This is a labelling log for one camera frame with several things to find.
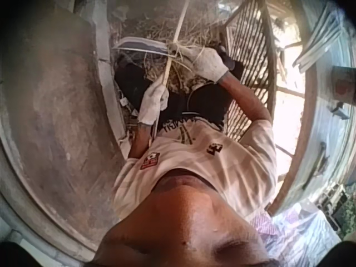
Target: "person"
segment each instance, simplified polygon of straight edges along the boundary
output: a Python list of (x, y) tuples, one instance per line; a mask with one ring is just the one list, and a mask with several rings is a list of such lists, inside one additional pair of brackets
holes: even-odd
[[(135, 62), (118, 64), (115, 80), (139, 123), (114, 185), (121, 221), (86, 266), (279, 266), (248, 223), (277, 180), (269, 111), (240, 83), (241, 63), (229, 71), (215, 49), (173, 49), (213, 83), (168, 93), (162, 77), (152, 83)], [(222, 132), (232, 100), (252, 121), (239, 142)]]

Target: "dry grass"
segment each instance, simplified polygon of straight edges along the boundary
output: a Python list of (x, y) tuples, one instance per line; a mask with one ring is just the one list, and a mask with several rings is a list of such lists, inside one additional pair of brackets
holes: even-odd
[[(155, 8), (156, 16), (125, 21), (122, 25), (122, 37), (144, 37), (163, 43), (173, 40), (184, 2), (168, 0), (166, 5)], [(227, 18), (227, 13), (217, 7), (217, 0), (191, 0), (179, 35), (182, 46), (216, 47), (219, 44), (219, 26)], [(164, 72), (167, 58), (146, 54), (142, 67), (149, 80), (154, 81)], [(180, 64), (173, 62), (167, 87), (175, 92), (191, 91), (192, 86), (205, 84), (207, 80), (193, 75)]]

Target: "metal grate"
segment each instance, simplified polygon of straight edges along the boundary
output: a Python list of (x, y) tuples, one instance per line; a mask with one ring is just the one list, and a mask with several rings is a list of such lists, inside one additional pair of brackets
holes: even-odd
[[(241, 83), (254, 90), (273, 117), (276, 52), (265, 0), (243, 1), (224, 27), (228, 55), (245, 67)], [(234, 101), (226, 118), (227, 136), (239, 141), (250, 124), (251, 121)]]

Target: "wooden stick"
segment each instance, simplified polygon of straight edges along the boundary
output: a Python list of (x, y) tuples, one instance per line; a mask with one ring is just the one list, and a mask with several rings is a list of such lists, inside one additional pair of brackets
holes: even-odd
[[(190, 0), (185, 0), (182, 12), (181, 12), (180, 17), (179, 17), (177, 28), (176, 28), (176, 31), (174, 33), (173, 43), (176, 43), (178, 41), (179, 33), (180, 33), (180, 30), (182, 29), (184, 17), (185, 17), (185, 14), (187, 12), (187, 9), (188, 9), (189, 2), (190, 2)], [(171, 66), (172, 66), (172, 58), (169, 57), (167, 59), (167, 65), (166, 65), (166, 68), (165, 68), (165, 73), (163, 75), (163, 85), (164, 86), (167, 85), (169, 72), (171, 70)], [(158, 127), (158, 120), (159, 119), (160, 119), (160, 115), (158, 115), (157, 120), (155, 121), (155, 124), (154, 124), (154, 131), (153, 131), (153, 134), (152, 134), (152, 140), (154, 140), (156, 138), (156, 136), (157, 136), (157, 127)]]

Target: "hand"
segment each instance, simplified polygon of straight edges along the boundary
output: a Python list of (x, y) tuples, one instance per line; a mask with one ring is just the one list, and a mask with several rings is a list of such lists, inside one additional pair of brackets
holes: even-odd
[(185, 58), (187, 58), (192, 70), (197, 75), (213, 82), (217, 82), (229, 71), (228, 67), (224, 65), (221, 57), (212, 48), (187, 48), (176, 44), (172, 44), (170, 48), (178, 51), (178, 53), (181, 53)]
[(138, 117), (140, 123), (152, 126), (160, 111), (167, 108), (169, 92), (162, 82), (163, 75), (146, 90)]

